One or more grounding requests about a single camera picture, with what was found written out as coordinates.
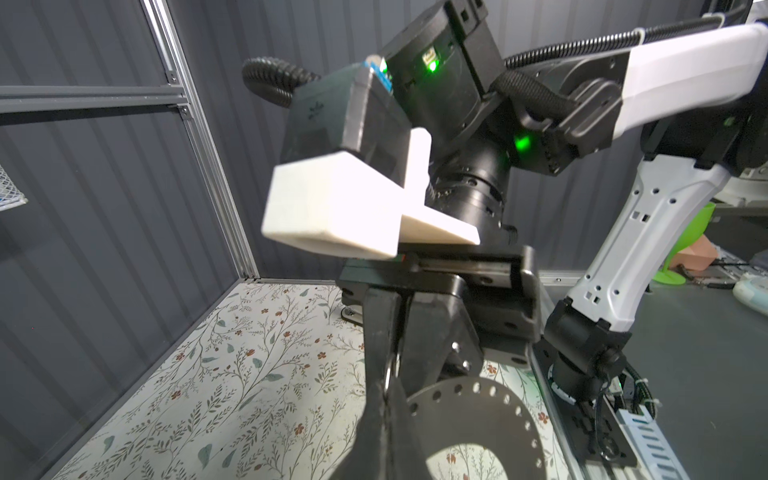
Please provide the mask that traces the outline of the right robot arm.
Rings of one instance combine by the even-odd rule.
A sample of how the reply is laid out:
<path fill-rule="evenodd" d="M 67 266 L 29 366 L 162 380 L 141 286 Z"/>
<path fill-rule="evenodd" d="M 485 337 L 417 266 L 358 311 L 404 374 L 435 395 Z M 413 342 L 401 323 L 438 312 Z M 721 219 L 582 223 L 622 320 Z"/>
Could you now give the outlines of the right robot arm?
<path fill-rule="evenodd" d="M 481 1 L 441 1 L 384 49 L 319 75 L 242 66 L 288 123 L 261 232 L 347 264 L 340 284 L 375 342 L 373 379 L 407 394 L 476 372 L 481 333 L 544 341 L 552 389 L 592 401 L 625 368 L 644 287 L 686 223 L 753 161 L 765 124 L 767 24 L 747 5 L 503 58 Z M 503 221 L 510 173 L 556 176 L 634 128 L 644 159 L 586 274 L 531 317 L 531 249 Z M 427 335 L 445 323 L 462 340 Z"/>

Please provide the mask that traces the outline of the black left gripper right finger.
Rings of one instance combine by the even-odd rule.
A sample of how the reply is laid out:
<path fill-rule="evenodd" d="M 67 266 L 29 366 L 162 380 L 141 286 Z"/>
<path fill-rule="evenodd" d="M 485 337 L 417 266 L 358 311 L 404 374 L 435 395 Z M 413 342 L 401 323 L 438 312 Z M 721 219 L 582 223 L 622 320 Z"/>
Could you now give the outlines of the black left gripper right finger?
<path fill-rule="evenodd" d="M 386 405 L 386 478 L 431 479 L 407 397 L 400 383 L 390 384 Z"/>

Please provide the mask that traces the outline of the silver split keyring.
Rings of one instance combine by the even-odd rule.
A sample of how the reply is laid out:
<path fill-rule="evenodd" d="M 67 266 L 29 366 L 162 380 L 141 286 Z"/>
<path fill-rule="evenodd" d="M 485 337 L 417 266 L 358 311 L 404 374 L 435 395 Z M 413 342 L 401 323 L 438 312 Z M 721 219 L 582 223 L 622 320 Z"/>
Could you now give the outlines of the silver split keyring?
<path fill-rule="evenodd" d="M 384 398 L 388 397 L 393 379 L 397 376 L 398 362 L 399 362 L 399 353 L 391 352 L 387 358 L 387 361 L 385 364 L 385 370 L 384 370 L 384 378 L 383 378 Z"/>

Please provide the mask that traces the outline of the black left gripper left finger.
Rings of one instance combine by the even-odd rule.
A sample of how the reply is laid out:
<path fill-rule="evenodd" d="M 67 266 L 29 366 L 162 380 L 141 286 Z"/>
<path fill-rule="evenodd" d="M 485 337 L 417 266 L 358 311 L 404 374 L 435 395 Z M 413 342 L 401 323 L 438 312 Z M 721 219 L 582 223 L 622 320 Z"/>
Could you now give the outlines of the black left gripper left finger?
<path fill-rule="evenodd" d="M 358 422 L 352 448 L 330 479 L 386 479 L 389 409 L 382 389 L 371 389 Z"/>

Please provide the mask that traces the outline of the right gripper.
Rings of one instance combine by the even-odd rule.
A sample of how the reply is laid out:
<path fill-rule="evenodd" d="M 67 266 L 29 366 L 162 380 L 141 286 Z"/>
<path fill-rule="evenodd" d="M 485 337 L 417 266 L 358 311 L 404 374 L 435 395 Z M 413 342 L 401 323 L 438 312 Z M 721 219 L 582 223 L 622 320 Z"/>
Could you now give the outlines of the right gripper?
<path fill-rule="evenodd" d="M 346 305 L 360 305 L 374 287 L 363 301 L 366 396 L 383 390 L 387 358 L 398 349 L 403 298 L 395 291 L 419 292 L 400 356 L 408 397 L 442 378 L 480 374 L 475 327 L 532 344 L 543 334 L 535 250 L 527 245 L 404 243 L 390 260 L 346 261 L 336 285 Z"/>

